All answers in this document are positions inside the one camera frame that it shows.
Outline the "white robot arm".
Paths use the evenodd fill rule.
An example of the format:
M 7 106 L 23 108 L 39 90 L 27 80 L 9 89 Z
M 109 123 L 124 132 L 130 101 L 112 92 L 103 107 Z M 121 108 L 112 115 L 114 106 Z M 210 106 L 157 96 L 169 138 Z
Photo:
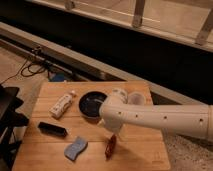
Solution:
M 145 105 L 139 92 L 113 89 L 99 109 L 102 125 L 118 134 L 138 125 L 213 142 L 213 105 Z

